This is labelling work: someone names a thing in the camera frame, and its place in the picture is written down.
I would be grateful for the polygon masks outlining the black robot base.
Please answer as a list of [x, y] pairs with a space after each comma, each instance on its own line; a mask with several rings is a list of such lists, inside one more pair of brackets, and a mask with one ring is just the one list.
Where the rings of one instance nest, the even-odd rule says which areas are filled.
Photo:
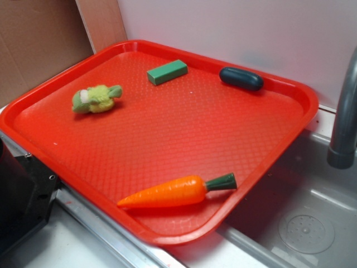
[[1, 256], [49, 221], [59, 178], [35, 156], [13, 156], [1, 141]]

